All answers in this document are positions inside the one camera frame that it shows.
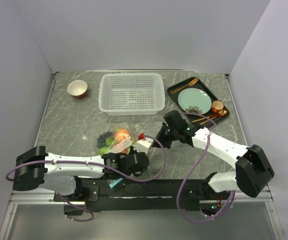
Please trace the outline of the clear zip top bag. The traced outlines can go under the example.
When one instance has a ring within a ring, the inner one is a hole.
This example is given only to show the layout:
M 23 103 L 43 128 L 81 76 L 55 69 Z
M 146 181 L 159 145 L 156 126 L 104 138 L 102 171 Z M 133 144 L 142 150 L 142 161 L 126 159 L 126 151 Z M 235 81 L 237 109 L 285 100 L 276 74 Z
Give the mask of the clear zip top bag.
M 111 130 L 111 131 L 105 131 L 105 132 L 113 132 L 113 134 L 115 135 L 115 133 L 117 132 L 117 130 L 119 129 L 125 129 L 125 128 L 115 128 L 114 130 Z M 104 164 L 107 165 L 107 166 L 110 166 L 118 171 L 119 170 L 119 167 L 118 167 L 118 160 L 119 160 L 119 155 L 120 153 L 125 153 L 125 154 L 129 154 L 130 152 L 130 149 L 131 149 L 131 146 L 132 144 L 135 142 L 134 138 L 132 137 L 132 134 L 131 132 L 129 131 L 130 135 L 131 135 L 131 139 L 127 138 L 127 139 L 124 139 L 122 142 L 120 143 L 117 143 L 116 142 L 116 146 L 109 152 L 109 153 L 106 153 L 104 155 L 101 155 L 101 156 L 104 156 Z

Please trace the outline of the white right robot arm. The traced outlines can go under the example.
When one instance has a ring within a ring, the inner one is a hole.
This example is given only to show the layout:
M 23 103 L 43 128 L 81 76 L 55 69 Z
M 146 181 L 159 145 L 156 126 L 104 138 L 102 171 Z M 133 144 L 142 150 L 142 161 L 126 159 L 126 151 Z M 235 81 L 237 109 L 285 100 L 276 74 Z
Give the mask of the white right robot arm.
M 264 152 L 254 144 L 246 146 L 232 142 L 212 132 L 210 128 L 187 123 L 177 110 L 164 115 L 164 123 L 157 140 L 165 148 L 179 141 L 194 148 L 206 150 L 228 163 L 234 170 L 213 173 L 202 187 L 203 195 L 214 199 L 225 191 L 242 191 L 255 198 L 275 176 L 275 172 Z

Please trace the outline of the fake orange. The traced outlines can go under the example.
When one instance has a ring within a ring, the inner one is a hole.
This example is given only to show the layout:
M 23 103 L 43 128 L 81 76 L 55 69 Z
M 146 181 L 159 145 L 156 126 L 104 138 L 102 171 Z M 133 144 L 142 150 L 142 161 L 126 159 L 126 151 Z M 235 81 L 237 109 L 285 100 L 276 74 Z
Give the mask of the fake orange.
M 126 129 L 119 129 L 114 135 L 114 138 L 117 143 L 122 142 L 125 139 L 131 139 L 131 135 L 128 130 Z

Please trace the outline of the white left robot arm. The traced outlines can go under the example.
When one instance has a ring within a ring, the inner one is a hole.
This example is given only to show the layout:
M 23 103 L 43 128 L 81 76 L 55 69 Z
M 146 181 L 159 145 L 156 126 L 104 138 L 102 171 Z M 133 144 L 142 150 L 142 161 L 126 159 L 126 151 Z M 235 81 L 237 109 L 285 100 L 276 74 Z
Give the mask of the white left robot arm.
M 80 177 L 115 180 L 141 175 L 148 166 L 149 159 L 144 152 L 71 157 L 47 153 L 44 146 L 37 146 L 16 158 L 13 190 L 43 188 L 77 201 L 83 195 Z

